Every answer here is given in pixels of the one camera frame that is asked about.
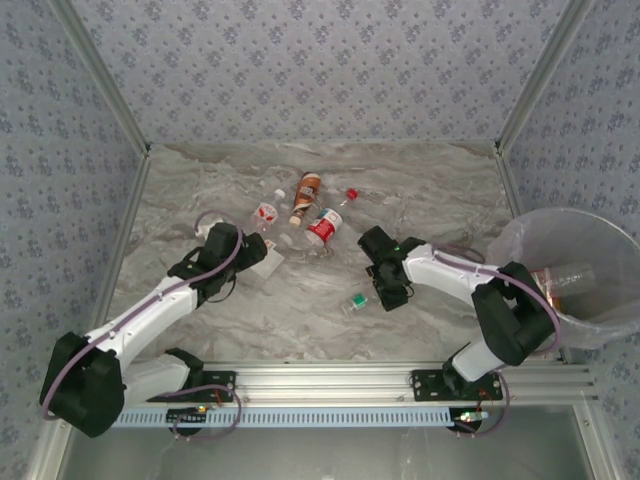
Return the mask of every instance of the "wallpaper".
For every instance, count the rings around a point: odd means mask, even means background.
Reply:
[[[137,168],[46,0],[0,2],[0,478],[25,473],[55,340],[83,329]]]
[[[74,0],[147,140],[493,139],[566,0]]]
[[[510,153],[527,210],[573,206],[640,232],[640,5],[589,14]],[[631,478],[640,478],[640,334],[586,353]]]

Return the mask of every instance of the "red label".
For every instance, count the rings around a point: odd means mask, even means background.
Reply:
[[[324,243],[336,233],[336,229],[342,225],[342,217],[330,208],[325,208],[316,218],[308,230],[318,235]]]
[[[318,235],[324,243],[327,243],[333,234],[336,233],[336,227],[326,218],[313,222],[309,225],[309,230]]]

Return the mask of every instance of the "bottle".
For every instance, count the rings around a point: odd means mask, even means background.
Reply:
[[[333,250],[327,245],[316,245],[305,236],[304,230],[280,233],[274,240],[267,240],[267,248],[275,248],[286,260],[307,262],[333,257]]]
[[[347,198],[335,209],[325,208],[320,215],[305,230],[307,240],[314,246],[325,245],[342,225],[342,216],[349,209],[353,201],[358,198],[358,192],[353,188],[347,190]]]
[[[596,275],[587,262],[575,262],[531,272],[542,293],[551,298],[587,293],[596,287]]]
[[[347,318],[353,318],[355,315],[362,313],[365,308],[369,310],[372,305],[380,306],[381,304],[378,292],[376,292],[373,284],[369,283],[358,293],[349,295],[348,298],[340,302],[340,310]]]
[[[304,215],[316,199],[320,184],[320,175],[317,173],[305,172],[302,174],[293,201],[293,212],[289,218],[289,223],[294,227],[299,227],[302,223]]]
[[[258,233],[269,230],[278,220],[278,208],[284,200],[285,193],[278,189],[271,196],[260,202],[255,212],[251,214],[251,227]]]

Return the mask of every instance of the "white plastic cap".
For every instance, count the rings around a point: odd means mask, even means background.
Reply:
[[[287,247],[291,248],[293,246],[293,239],[286,233],[281,233],[280,235],[278,235],[278,238],[282,240],[285,245],[287,245]]]

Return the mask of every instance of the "wire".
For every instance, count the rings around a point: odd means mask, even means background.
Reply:
[[[236,289],[236,277],[233,277],[233,284],[231,285],[231,290],[229,290],[229,293],[227,293],[225,295],[224,298],[221,298],[220,300],[207,300],[207,303],[220,303],[220,302],[224,302],[227,298],[229,298],[231,296],[231,294],[233,293],[233,291]]]
[[[487,397],[491,402],[491,411],[489,411],[489,415],[492,415],[493,414],[493,397],[484,388],[478,389],[478,393],[480,394],[480,397]],[[482,399],[480,399],[480,401],[478,402],[478,408],[476,411],[479,412],[480,410],[482,410],[481,405],[482,405]]]
[[[551,318],[551,323],[553,323],[553,329],[555,330],[555,334],[556,334],[555,338],[553,339],[553,343],[549,347],[544,348],[542,350],[538,350],[535,353],[544,354],[544,353],[548,353],[553,350],[556,350],[557,348],[560,347],[560,344],[562,342],[562,329],[560,327],[560,320],[558,320],[558,315],[556,314],[555,310],[551,307],[551,305],[549,305],[549,302],[547,302],[544,298],[542,298],[533,288],[521,282],[520,280],[516,280],[515,278],[510,277],[509,275],[505,275],[502,272],[498,272],[496,270],[489,270],[488,268],[477,268],[470,265],[466,265],[464,263],[458,263],[453,260],[449,260],[448,258],[444,258],[438,255],[438,253],[439,253],[438,251],[434,251],[433,256],[440,263],[444,263],[445,265],[458,268],[466,272],[474,272],[476,274],[489,275],[491,277],[499,278],[504,282],[510,283],[511,285],[518,287],[520,290],[524,291],[527,295],[532,297],[536,302],[540,304],[540,306],[547,312],[547,314]]]
[[[215,390],[216,393],[218,393],[218,392],[226,392],[226,393],[228,393],[229,395],[231,395],[233,397],[233,399],[235,400],[236,404],[238,405],[238,412],[236,413],[236,416],[233,419],[233,422],[231,422],[231,425],[229,425],[227,428],[225,428],[221,432],[214,433],[212,435],[198,435],[197,437],[187,437],[185,435],[180,435],[180,433],[178,433],[178,424],[180,423],[180,421],[184,417],[189,415],[189,414],[183,414],[183,415],[180,415],[178,418],[176,418],[176,420],[173,422],[173,427],[171,428],[171,431],[175,435],[176,440],[182,439],[182,440],[185,440],[187,442],[190,442],[192,440],[197,440],[197,441],[219,440],[222,437],[226,437],[231,432],[233,432],[238,427],[238,424],[240,423],[240,420],[242,420],[242,402],[240,401],[240,397],[238,396],[238,394],[236,393],[235,390],[233,390],[232,388],[226,387],[224,385],[213,385],[213,384],[211,384],[211,385],[203,385],[201,387],[187,388],[186,390],[179,390],[177,392],[165,393],[165,394],[159,395],[159,396],[160,397],[167,397],[167,398],[169,398],[169,397],[180,397],[182,395],[186,395],[186,394],[189,394],[189,393],[202,392],[203,390]]]
[[[456,426],[467,430],[469,432],[467,435],[472,435],[475,437],[484,437],[485,435],[489,435],[498,430],[504,424],[504,421],[507,419],[507,415],[509,415],[509,409],[511,408],[511,392],[509,392],[509,385],[507,385],[507,381],[504,379],[504,375],[502,375],[502,372],[500,372],[499,370],[495,370],[493,373],[498,375],[500,383],[502,383],[502,388],[504,389],[505,405],[504,410],[502,411],[502,415],[500,415],[500,418],[492,427],[490,427],[488,430],[485,430],[484,432],[476,432],[473,430],[473,428],[465,425],[462,422],[453,422],[456,424]]]
[[[201,213],[198,216],[198,218],[196,219],[195,225],[193,227],[195,231],[198,230],[198,224],[200,223],[202,218],[204,218],[206,215],[209,215],[211,213],[217,213],[218,215],[226,216],[228,218],[227,214],[225,214],[223,212],[220,212],[218,210],[207,210],[207,211]],[[122,330],[122,328],[124,328],[129,322],[131,322],[134,318],[136,318],[138,315],[140,315],[142,312],[144,312],[147,308],[149,308],[151,305],[153,305],[155,302],[157,302],[160,298],[164,297],[165,295],[168,295],[169,293],[171,293],[171,292],[173,292],[173,291],[175,291],[175,290],[177,290],[179,288],[182,288],[185,285],[190,285],[192,283],[197,283],[197,282],[200,282],[202,280],[206,280],[207,278],[213,277],[214,275],[217,275],[222,270],[227,268],[229,266],[229,264],[236,258],[236,256],[238,255],[238,252],[240,251],[240,247],[242,246],[242,230],[240,229],[240,227],[237,226],[237,224],[236,224],[236,229],[237,229],[237,233],[238,233],[238,238],[237,238],[237,241],[236,241],[236,245],[233,248],[233,251],[231,252],[231,254],[220,265],[218,265],[213,270],[210,270],[210,271],[208,271],[206,273],[203,273],[202,275],[198,275],[197,277],[190,278],[189,280],[183,280],[182,282],[178,282],[175,285],[171,285],[170,287],[168,287],[165,290],[163,290],[160,293],[160,295],[154,295],[153,297],[149,298],[146,302],[144,302],[139,307],[134,309],[131,313],[127,314],[111,330],[109,330],[109,331],[103,333],[102,335],[100,335],[99,337],[95,338],[94,340],[89,342],[82,350],[80,350],[78,353],[76,353],[71,358],[71,360],[69,360],[69,362],[64,367],[62,367],[62,369],[60,370],[60,372],[58,373],[56,378],[51,383],[51,386],[49,387],[49,390],[47,391],[47,395],[44,397],[44,401],[42,402],[42,418],[44,418],[45,420],[57,420],[58,419],[58,417],[55,416],[55,415],[49,415],[49,406],[51,405],[51,400],[53,399],[53,396],[55,395],[56,391],[60,387],[60,384],[62,383],[64,378],[67,376],[67,374],[71,371],[71,369],[80,360],[82,360],[87,353],[89,353],[91,350],[93,350],[98,344],[104,342],[107,338],[110,337],[110,335],[112,333],[117,333],[120,330]]]

